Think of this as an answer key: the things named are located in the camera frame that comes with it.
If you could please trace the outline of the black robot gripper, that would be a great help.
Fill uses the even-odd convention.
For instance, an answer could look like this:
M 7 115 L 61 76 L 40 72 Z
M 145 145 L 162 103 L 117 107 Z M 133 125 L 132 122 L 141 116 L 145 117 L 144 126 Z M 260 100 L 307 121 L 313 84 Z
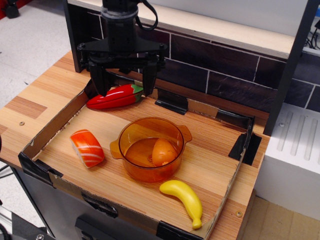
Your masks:
M 167 45 L 137 35 L 136 27 L 146 32 L 158 25 L 158 14 L 153 6 L 147 7 L 155 16 L 152 26 L 145 27 L 138 16 L 138 6 L 102 6 L 100 14 L 106 23 L 107 35 L 100 40 L 77 45 L 82 68 L 90 77 L 99 95 L 105 97 L 111 88 L 106 69 L 142 69 L 144 95 L 152 94 L 157 72 L 165 67 Z

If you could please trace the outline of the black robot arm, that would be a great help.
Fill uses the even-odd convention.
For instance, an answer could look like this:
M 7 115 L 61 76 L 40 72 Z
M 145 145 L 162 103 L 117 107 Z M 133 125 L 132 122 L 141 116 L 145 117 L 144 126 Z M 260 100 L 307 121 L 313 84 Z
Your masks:
M 101 40 L 80 43 L 80 64 L 91 77 L 99 95 L 106 96 L 112 87 L 108 69 L 141 69 L 142 87 L 145 96 L 153 93 L 157 73 L 165 67 L 167 45 L 137 36 L 136 27 L 144 27 L 139 19 L 139 0 L 104 0 L 100 10 L 106 20 L 107 37 Z

